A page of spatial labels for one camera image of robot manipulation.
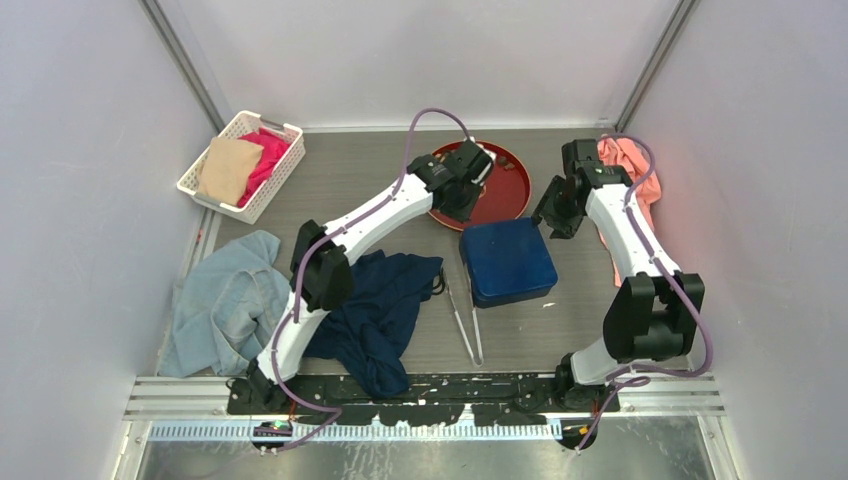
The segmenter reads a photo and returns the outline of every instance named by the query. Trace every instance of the red tray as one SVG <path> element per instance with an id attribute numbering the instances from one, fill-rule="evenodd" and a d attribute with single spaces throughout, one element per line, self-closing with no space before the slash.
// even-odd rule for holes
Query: red tray
<path id="1" fill-rule="evenodd" d="M 461 143 L 455 142 L 444 145 L 433 152 L 433 155 L 456 150 Z M 486 179 L 483 193 L 471 212 L 471 221 L 460 223 L 436 210 L 430 210 L 430 216 L 435 218 L 437 222 L 460 232 L 466 227 L 474 225 L 514 220 L 524 213 L 527 204 L 530 203 L 530 192 L 532 191 L 530 175 L 521 160 L 509 150 L 494 143 L 480 141 L 477 143 L 495 152 L 499 160 L 503 157 L 508 164 L 512 164 L 514 167 L 502 165 L 503 160 L 495 161 L 494 170 Z"/>

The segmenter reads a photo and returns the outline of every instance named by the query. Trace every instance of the blue box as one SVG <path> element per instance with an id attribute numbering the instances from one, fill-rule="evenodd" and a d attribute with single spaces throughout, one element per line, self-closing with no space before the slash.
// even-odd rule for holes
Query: blue box
<path id="1" fill-rule="evenodd" d="M 544 297 L 558 280 L 545 240 L 530 218 L 468 227 L 459 253 L 480 308 Z"/>

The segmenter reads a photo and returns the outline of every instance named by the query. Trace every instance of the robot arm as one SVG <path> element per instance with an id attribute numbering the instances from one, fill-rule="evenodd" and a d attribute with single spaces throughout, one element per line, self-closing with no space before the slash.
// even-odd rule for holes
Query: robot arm
<path id="1" fill-rule="evenodd" d="M 557 369 L 568 403 L 569 391 L 585 386 L 602 389 L 608 376 L 622 364 L 640 359 L 666 360 L 691 350 L 695 320 L 671 291 L 654 259 L 660 259 L 673 272 L 675 281 L 698 309 L 704 285 L 697 274 L 681 273 L 665 253 L 635 198 L 628 199 L 632 182 L 627 172 L 623 167 L 601 163 L 596 140 L 568 143 L 563 146 L 562 155 L 566 177 L 554 177 L 533 212 L 533 220 L 537 224 L 544 220 L 553 227 L 552 238 L 568 239 L 576 234 L 583 217 L 588 216 L 606 240 L 623 279 L 604 318 L 603 336 L 591 346 L 567 355 Z M 644 232 L 650 249 L 635 232 L 628 215 Z M 655 311 L 656 298 L 664 308 Z M 585 398 L 579 392 L 575 396 Z"/>
<path id="2" fill-rule="evenodd" d="M 299 322 L 285 325 L 277 344 L 267 345 L 257 357 L 255 366 L 248 368 L 249 377 L 259 377 L 256 387 L 267 392 L 266 382 L 261 377 L 275 378 L 271 355 L 275 346 L 280 378 L 285 381 L 297 373 L 303 352 L 321 320 L 353 294 L 350 266 L 368 248 L 395 228 L 433 208 L 456 220 L 469 220 L 483 184 L 492 172 L 494 156 L 476 144 L 473 138 L 468 139 L 442 158 L 437 159 L 433 155 L 416 158 L 402 178 L 349 214 L 323 227 L 312 220 L 306 222 L 298 233 L 292 272 L 297 272 L 305 252 L 326 236 L 325 232 L 342 229 L 342 233 L 307 259 L 302 298 L 295 293 L 296 276 L 293 276 L 292 291 L 282 318 L 286 318 L 297 306 Z M 398 181 L 402 182 L 401 188 L 395 192 Z M 387 197 L 392 200 L 378 208 Z M 355 226 L 345 227 L 351 219 L 358 217 L 363 218 Z"/>

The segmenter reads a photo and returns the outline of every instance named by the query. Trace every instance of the pink cloth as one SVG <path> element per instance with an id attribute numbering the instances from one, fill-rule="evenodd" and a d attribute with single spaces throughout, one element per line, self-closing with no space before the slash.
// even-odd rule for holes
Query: pink cloth
<path id="1" fill-rule="evenodd" d="M 274 173 L 274 166 L 283 158 L 283 154 L 289 149 L 289 144 L 273 133 L 260 128 L 259 132 L 248 133 L 242 136 L 239 140 L 247 140 L 248 142 L 262 145 L 262 158 L 256 164 L 256 168 L 250 173 L 247 178 L 247 186 L 244 189 L 244 195 L 238 202 L 238 207 L 242 208 L 250 201 L 250 197 L 256 193 L 262 182 L 268 179 Z"/>
<path id="2" fill-rule="evenodd" d="M 602 138 L 598 142 L 598 156 L 604 165 L 621 165 L 624 167 L 634 182 L 644 175 L 650 166 L 648 159 L 642 155 L 642 150 L 633 141 L 626 138 L 620 140 Z M 654 222 L 651 219 L 651 204 L 659 200 L 661 196 L 660 180 L 657 178 L 656 170 L 654 170 L 654 173 L 636 189 L 636 203 L 642 210 L 642 215 L 647 220 L 651 230 L 654 229 Z M 601 241 L 606 245 L 603 235 L 601 235 Z M 613 269 L 615 270 L 615 286 L 620 287 L 621 278 L 618 276 L 618 268 L 615 264 L 613 264 Z"/>

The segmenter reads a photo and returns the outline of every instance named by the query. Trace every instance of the orange cloth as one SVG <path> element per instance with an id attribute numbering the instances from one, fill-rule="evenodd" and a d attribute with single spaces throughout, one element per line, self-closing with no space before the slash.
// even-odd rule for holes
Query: orange cloth
<path id="1" fill-rule="evenodd" d="M 650 166 L 648 159 L 642 154 L 642 150 L 633 141 L 626 138 L 618 140 L 601 138 L 598 142 L 598 156 L 604 165 L 621 165 L 624 167 L 634 182 L 644 175 Z M 651 204 L 659 200 L 661 196 L 660 180 L 657 178 L 657 171 L 654 170 L 654 173 L 636 189 L 636 203 L 642 210 L 642 215 L 647 220 L 651 230 L 654 229 L 654 222 L 651 219 Z M 603 235 L 601 235 L 601 241 L 606 245 Z M 618 276 L 618 268 L 615 264 L 612 268 L 615 270 L 615 286 L 620 287 L 621 278 Z"/>

